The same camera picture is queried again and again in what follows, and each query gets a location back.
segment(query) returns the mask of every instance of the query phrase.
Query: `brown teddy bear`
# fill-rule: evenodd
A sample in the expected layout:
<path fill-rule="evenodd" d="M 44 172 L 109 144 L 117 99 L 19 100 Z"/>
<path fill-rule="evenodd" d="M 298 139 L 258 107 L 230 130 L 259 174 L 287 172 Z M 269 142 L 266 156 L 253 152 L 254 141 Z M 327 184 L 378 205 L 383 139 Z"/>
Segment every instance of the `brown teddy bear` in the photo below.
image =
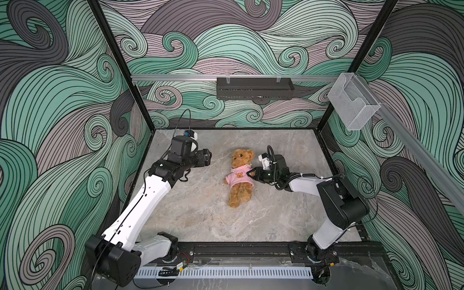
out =
<path fill-rule="evenodd" d="M 252 150 L 237 149 L 232 153 L 232 173 L 226 177 L 226 183 L 231 185 L 230 207 L 238 207 L 242 201 L 247 202 L 251 198 L 255 185 L 246 173 L 251 170 L 253 158 L 255 153 Z"/>

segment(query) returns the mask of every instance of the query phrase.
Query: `pink shirt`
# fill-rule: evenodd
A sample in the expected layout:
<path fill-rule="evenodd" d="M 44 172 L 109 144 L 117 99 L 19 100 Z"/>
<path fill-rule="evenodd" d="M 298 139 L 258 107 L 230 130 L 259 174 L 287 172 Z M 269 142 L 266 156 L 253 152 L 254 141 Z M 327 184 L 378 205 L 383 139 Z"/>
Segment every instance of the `pink shirt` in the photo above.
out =
<path fill-rule="evenodd" d="M 226 177 L 227 183 L 231 185 L 231 188 L 232 186 L 236 185 L 237 183 L 241 183 L 241 182 L 251 183 L 254 187 L 255 184 L 254 184 L 253 179 L 249 177 L 248 175 L 246 175 L 246 173 L 250 170 L 251 170 L 251 164 L 245 164 L 237 168 L 232 168 L 232 173 Z"/>

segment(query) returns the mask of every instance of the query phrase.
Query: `robotic arm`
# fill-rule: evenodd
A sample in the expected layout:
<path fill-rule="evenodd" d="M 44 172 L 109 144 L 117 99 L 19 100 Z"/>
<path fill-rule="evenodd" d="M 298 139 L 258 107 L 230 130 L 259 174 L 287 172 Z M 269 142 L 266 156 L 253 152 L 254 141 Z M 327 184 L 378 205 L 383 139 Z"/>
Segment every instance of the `robotic arm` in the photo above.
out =
<path fill-rule="evenodd" d="M 197 134 L 192 130 L 171 140 L 171 146 L 148 170 L 144 185 L 123 213 L 101 236 L 91 236 L 85 250 L 94 270 L 126 286 L 140 266 L 168 255 L 177 238 L 158 233 L 153 239 L 136 243 L 135 239 L 160 200 L 179 180 L 188 181 L 191 168 L 209 166 L 211 152 L 198 150 Z"/>
<path fill-rule="evenodd" d="M 307 247 L 309 258 L 313 262 L 321 261 L 346 230 L 369 213 L 369 205 L 346 176 L 319 178 L 315 174 L 291 173 L 284 157 L 275 155 L 271 146 L 267 149 L 268 153 L 258 157 L 263 166 L 255 167 L 247 175 L 274 185 L 277 190 L 309 193 L 321 198 L 327 218 L 308 239 Z"/>

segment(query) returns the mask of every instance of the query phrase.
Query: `wall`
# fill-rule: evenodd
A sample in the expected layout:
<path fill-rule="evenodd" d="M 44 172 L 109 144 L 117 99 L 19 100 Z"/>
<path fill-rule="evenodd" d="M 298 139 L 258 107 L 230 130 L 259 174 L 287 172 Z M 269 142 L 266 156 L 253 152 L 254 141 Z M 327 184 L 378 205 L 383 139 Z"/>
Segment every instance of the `wall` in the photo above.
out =
<path fill-rule="evenodd" d="M 0 2 L 2 289 L 82 289 L 150 132 L 86 0 Z"/>
<path fill-rule="evenodd" d="M 100 0 L 133 74 L 338 75 L 350 66 L 383 2 Z M 187 108 L 194 127 L 314 128 L 331 84 L 296 83 L 297 99 L 269 103 L 219 101 L 212 82 L 139 86 L 159 128 L 175 126 Z"/>
<path fill-rule="evenodd" d="M 393 12 L 358 73 L 464 188 L 464 2 L 430 2 Z M 334 112 L 323 135 L 372 214 L 377 195 L 366 229 L 405 289 L 463 289 L 464 218 L 388 125 L 348 132 Z"/>

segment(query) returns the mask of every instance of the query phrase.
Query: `teddy bear's ear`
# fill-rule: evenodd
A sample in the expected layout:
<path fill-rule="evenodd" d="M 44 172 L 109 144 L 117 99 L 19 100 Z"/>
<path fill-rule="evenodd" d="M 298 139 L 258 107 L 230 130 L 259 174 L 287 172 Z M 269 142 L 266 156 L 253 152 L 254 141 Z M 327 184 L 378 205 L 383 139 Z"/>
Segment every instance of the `teddy bear's ear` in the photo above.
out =
<path fill-rule="evenodd" d="M 253 150 L 248 150 L 248 153 L 250 154 L 250 161 L 253 160 L 253 158 L 255 158 L 255 153 Z"/>

